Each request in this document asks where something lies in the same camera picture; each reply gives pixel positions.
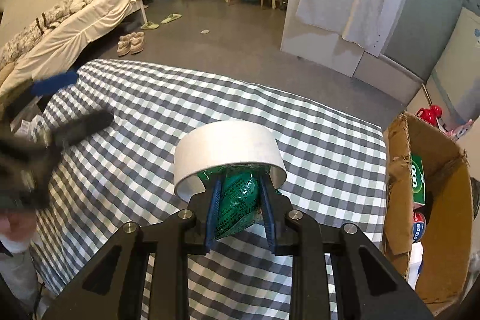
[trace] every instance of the blurry hand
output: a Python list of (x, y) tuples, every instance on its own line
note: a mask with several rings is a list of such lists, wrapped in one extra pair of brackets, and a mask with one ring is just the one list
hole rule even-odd
[(0, 235), (10, 241), (22, 242), (32, 238), (37, 230), (37, 214), (34, 211), (0, 214)]

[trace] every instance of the black gripper frame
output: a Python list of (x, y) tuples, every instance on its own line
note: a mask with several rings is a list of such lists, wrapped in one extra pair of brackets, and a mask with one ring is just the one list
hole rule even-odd
[[(293, 257), (290, 320), (330, 319), (325, 253), (332, 259), (339, 320), (433, 319), (356, 225), (318, 224), (308, 214), (293, 211), (268, 175), (260, 182), (268, 244), (275, 255)], [(124, 224), (68, 283), (43, 319), (140, 319), (148, 258), (154, 254), (148, 319), (188, 320), (188, 254), (210, 250), (221, 183), (221, 176), (212, 177), (187, 209), (162, 223)]]

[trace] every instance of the blue gripper pad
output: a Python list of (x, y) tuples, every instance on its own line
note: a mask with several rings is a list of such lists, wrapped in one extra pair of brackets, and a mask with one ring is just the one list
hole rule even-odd
[(263, 177), (260, 178), (260, 203), (262, 208), (263, 225), (265, 226), (265, 235), (267, 237), (268, 248), (273, 254), (275, 251), (275, 221)]
[(222, 192), (222, 180), (217, 179), (212, 190), (212, 200), (207, 214), (207, 225), (205, 235), (205, 245), (209, 250), (215, 240), (215, 230), (217, 229), (218, 209), (220, 208), (220, 195)]
[(36, 97), (43, 95), (53, 95), (61, 88), (75, 84), (78, 80), (78, 74), (75, 71), (67, 71), (44, 80), (37, 80), (30, 88), (30, 92)]

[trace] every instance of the green plastic bag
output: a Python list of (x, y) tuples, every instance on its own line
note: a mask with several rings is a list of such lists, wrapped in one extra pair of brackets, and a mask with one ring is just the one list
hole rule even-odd
[(206, 181), (212, 174), (224, 174), (218, 210), (215, 239), (243, 231), (262, 220), (258, 178), (270, 171), (260, 164), (218, 166), (199, 172), (198, 178)]

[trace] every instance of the gray floor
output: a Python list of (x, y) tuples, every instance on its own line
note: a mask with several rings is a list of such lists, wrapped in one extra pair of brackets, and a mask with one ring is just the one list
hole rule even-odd
[[(160, 23), (145, 31), (145, 49), (122, 59), (173, 65), (279, 88), (386, 128), (402, 104), (376, 88), (332, 69), (280, 51), (285, 12), (234, 0), (154, 2), (146, 10)], [(210, 30), (201, 34), (204, 29)], [(118, 58), (116, 46), (102, 58)]]

